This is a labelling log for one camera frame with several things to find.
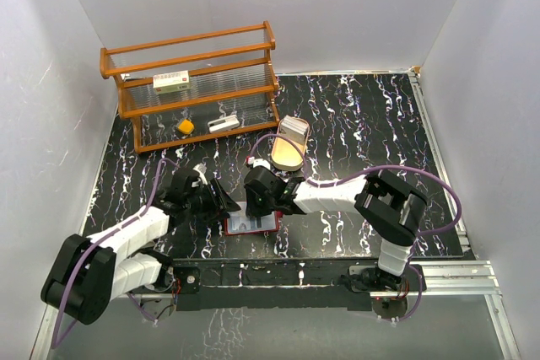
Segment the red leather card holder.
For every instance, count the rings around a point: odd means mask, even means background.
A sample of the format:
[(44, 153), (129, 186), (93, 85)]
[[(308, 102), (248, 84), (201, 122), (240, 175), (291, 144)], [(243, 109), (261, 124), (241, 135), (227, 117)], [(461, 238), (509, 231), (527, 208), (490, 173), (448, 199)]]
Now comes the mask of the red leather card holder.
[(262, 234), (277, 232), (280, 222), (276, 214), (265, 217), (249, 217), (244, 211), (232, 212), (224, 220), (224, 231), (227, 236)]

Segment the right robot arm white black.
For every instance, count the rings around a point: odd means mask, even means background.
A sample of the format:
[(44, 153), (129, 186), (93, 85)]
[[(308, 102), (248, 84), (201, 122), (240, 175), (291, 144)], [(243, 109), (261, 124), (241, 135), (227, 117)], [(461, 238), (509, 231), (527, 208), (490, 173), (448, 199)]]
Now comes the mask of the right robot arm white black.
[(373, 168), (350, 180), (316, 182), (303, 177), (283, 180), (270, 169), (257, 166), (248, 172), (244, 187), (249, 217), (264, 217), (273, 212), (358, 213), (381, 237), (377, 282), (388, 290), (405, 282), (405, 267), (427, 197), (389, 169)]

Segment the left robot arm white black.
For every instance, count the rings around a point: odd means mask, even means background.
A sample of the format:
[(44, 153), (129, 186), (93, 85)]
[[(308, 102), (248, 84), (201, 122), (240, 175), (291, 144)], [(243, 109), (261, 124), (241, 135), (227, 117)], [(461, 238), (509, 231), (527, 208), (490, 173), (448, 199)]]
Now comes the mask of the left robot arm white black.
[(216, 179), (206, 179), (198, 169), (181, 169), (169, 186), (156, 191), (149, 204), (126, 220), (97, 234), (66, 238), (40, 298), (90, 325), (111, 300), (133, 289), (149, 285), (163, 292), (172, 286), (175, 273), (167, 260), (141, 249), (169, 233), (173, 219), (188, 216), (214, 222), (239, 210)]

